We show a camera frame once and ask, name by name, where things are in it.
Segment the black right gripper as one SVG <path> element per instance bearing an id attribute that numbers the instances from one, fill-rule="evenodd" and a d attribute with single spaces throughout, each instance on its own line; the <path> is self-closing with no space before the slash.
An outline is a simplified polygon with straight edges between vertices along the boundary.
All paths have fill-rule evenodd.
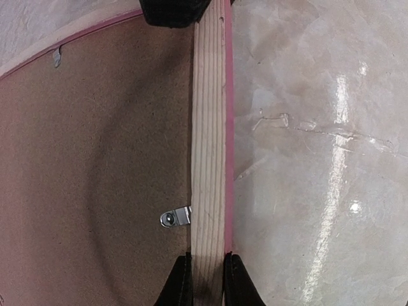
<path id="1" fill-rule="evenodd" d="M 178 29 L 199 22 L 210 3 L 210 0 L 140 0 L 148 25 Z"/>

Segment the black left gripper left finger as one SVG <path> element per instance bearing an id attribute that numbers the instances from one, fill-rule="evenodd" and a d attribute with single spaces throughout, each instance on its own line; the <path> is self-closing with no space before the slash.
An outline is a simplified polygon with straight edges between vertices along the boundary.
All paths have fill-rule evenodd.
<path id="1" fill-rule="evenodd" d="M 192 257 L 190 253 L 186 253 L 176 259 L 154 305 L 193 305 Z"/>

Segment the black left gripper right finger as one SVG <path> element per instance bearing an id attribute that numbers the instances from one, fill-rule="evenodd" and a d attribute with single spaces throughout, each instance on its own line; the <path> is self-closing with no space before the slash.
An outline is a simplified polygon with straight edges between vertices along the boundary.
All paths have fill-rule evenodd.
<path id="1" fill-rule="evenodd" d="M 238 254 L 227 253 L 223 270 L 224 304 L 226 306 L 265 306 Z"/>

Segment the pink wooden picture frame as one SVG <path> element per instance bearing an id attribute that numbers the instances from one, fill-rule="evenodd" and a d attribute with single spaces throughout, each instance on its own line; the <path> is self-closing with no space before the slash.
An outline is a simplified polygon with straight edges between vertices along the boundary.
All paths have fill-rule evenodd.
<path id="1" fill-rule="evenodd" d="M 1 10 L 13 23 L 24 25 L 23 30 L 12 30 L 16 41 L 1 49 L 1 80 L 45 54 L 52 54 L 54 66 L 60 66 L 62 46 L 84 36 L 138 17 L 146 22 L 140 1 L 99 1 L 95 7 L 82 6 L 63 25 L 50 25 L 46 18 L 43 29 L 33 31 L 31 21 L 39 15 L 35 4 L 12 1 L 9 9 Z M 188 27 L 193 29 L 189 203 L 163 212 L 159 221 L 166 229 L 188 228 L 188 247 L 179 256 L 190 253 L 192 257 L 193 305 L 221 305 L 233 200 L 230 2 L 211 1 L 200 21 Z"/>

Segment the brown cardboard backing board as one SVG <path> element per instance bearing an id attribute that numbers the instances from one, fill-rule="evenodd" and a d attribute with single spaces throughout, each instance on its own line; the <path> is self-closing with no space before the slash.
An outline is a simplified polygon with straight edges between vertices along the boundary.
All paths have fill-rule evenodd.
<path id="1" fill-rule="evenodd" d="M 153 305 L 188 228 L 193 29 L 138 17 L 1 80 L 1 304 Z"/>

